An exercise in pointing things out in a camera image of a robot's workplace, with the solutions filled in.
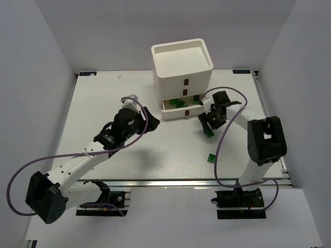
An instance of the wall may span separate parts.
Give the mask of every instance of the wall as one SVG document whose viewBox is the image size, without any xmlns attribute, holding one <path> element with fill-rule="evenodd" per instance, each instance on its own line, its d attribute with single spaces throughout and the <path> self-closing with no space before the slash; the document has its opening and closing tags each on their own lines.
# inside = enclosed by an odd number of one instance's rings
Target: wall
<svg viewBox="0 0 331 248">
<path fill-rule="evenodd" d="M 214 69 L 258 70 L 296 0 L 36 0 L 75 73 L 150 70 L 154 44 L 203 38 Z"/>
<path fill-rule="evenodd" d="M 5 191 L 24 163 L 53 154 L 62 131 L 74 75 L 33 0 L 4 0 L 0 7 L 0 232 L 1 247 L 21 247 L 28 217 L 11 212 Z M 14 182 L 11 196 L 21 211 L 32 165 Z"/>
<path fill-rule="evenodd" d="M 324 247 L 331 247 L 331 2 L 298 0 L 260 71 L 268 113 L 282 119 L 285 157 Z"/>
</svg>

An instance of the purple cable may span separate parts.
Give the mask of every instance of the purple cable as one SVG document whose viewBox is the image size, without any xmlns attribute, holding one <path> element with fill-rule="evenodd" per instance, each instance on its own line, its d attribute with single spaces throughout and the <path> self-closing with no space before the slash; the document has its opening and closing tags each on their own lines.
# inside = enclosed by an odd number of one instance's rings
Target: purple cable
<svg viewBox="0 0 331 248">
<path fill-rule="evenodd" d="M 116 207 L 114 204 L 111 203 L 102 203 L 103 206 L 110 206 L 112 208 L 115 208 L 122 216 L 125 216 L 125 214 L 123 214 L 123 212 Z M 82 207 L 99 207 L 100 203 L 84 203 L 81 205 Z"/>
<path fill-rule="evenodd" d="M 116 151 L 120 151 L 124 148 L 127 148 L 131 145 L 133 145 L 135 142 L 137 142 L 147 131 L 147 127 L 148 127 L 148 115 L 147 115 L 147 112 L 146 110 L 144 109 L 143 105 L 138 102 L 136 99 L 132 98 L 132 97 L 123 97 L 121 98 L 121 101 L 122 100 L 125 100 L 125 99 L 129 99 L 129 100 L 132 100 L 133 102 L 135 102 L 136 104 L 138 104 L 145 116 L 145 119 L 146 119 L 146 124 L 145 124 L 145 128 L 143 130 L 143 132 L 134 140 L 132 141 L 131 143 L 123 146 L 123 147 L 119 147 L 119 148 L 116 148 L 116 149 L 113 149 L 113 150 L 107 150 L 107 151 L 95 151 L 95 152 L 89 152 L 88 155 L 91 156 L 91 155 L 99 155 L 99 154 L 103 154 L 103 153 L 111 153 L 111 152 L 116 152 Z M 7 191 L 6 191 L 6 198 L 7 198 L 7 203 L 8 203 L 8 206 L 10 207 L 10 209 L 18 214 L 18 215 L 21 215 L 21 216 L 33 216 L 33 215 L 36 215 L 36 213 L 22 213 L 20 211 L 18 211 L 14 206 L 13 204 L 11 203 L 11 200 L 10 200 L 10 188 L 11 188 L 11 185 L 13 183 L 13 181 L 15 180 L 16 176 L 22 171 L 24 170 L 25 168 L 27 168 L 29 165 L 31 164 L 34 164 L 36 162 L 39 162 L 39 161 L 43 161 L 43 160 L 47 160 L 47 159 L 57 159 L 57 158 L 65 158 L 65 157 L 83 157 L 83 156 L 86 156 L 85 153 L 81 152 L 81 153 L 69 153 L 69 154 L 59 154 L 59 155 L 53 155 L 53 156 L 46 156 L 46 157 L 42 157 L 42 158 L 39 158 L 39 159 L 35 159 L 35 160 L 32 160 L 30 162 L 28 162 L 27 164 L 23 165 L 21 168 L 19 168 L 15 173 L 14 175 L 11 177 L 11 179 L 9 180 L 8 182 L 8 185 L 7 185 Z"/>
<path fill-rule="evenodd" d="M 259 183 L 258 182 L 252 182 L 252 183 L 248 183 L 248 184 L 243 184 L 243 185 L 225 185 L 223 183 L 220 182 L 220 180 L 218 179 L 218 175 L 217 175 L 217 159 L 218 159 L 218 155 L 219 155 L 219 151 L 220 151 L 220 148 L 221 148 L 221 145 L 223 143 L 223 140 L 224 140 L 224 137 L 228 131 L 228 129 L 230 128 L 230 125 L 234 122 L 235 118 L 245 109 L 245 107 L 247 106 L 248 104 L 248 100 L 247 100 L 247 97 L 241 93 L 239 90 L 235 89 L 235 88 L 231 88 L 231 87 L 216 87 L 216 88 L 212 88 L 210 90 L 208 90 L 202 97 L 201 99 L 210 91 L 212 90 L 215 90 L 215 89 L 231 89 L 237 93 L 239 93 L 244 99 L 245 99 L 245 104 L 244 104 L 244 107 L 242 107 L 240 110 L 238 110 L 238 112 L 232 117 L 232 119 L 229 121 L 228 125 L 226 126 L 226 128 L 224 129 L 224 132 L 222 133 L 222 136 L 221 136 L 221 139 L 219 140 L 219 143 L 218 143 L 218 146 L 217 146 L 217 149 L 216 149 L 216 153 L 215 153 L 215 161 L 214 161 L 214 175 L 215 175 L 215 180 L 217 181 L 217 183 L 219 185 L 221 185 L 222 187 L 224 188 L 229 188 L 229 189 L 238 189 L 238 188 L 242 188 L 242 187 L 248 187 L 248 186 L 253 186 L 253 185 L 258 185 Z M 275 179 L 266 179 L 266 180 L 263 180 L 261 181 L 261 184 L 267 182 L 267 181 L 273 181 L 275 184 L 276 184 L 276 194 L 275 194 L 275 197 L 274 199 L 272 200 L 272 202 L 266 206 L 265 208 L 261 209 L 260 211 L 264 211 L 266 209 L 268 209 L 269 207 L 271 207 L 271 205 L 276 201 L 276 198 L 278 196 L 278 192 L 279 192 L 279 185 L 277 183 L 277 181 Z"/>
</svg>

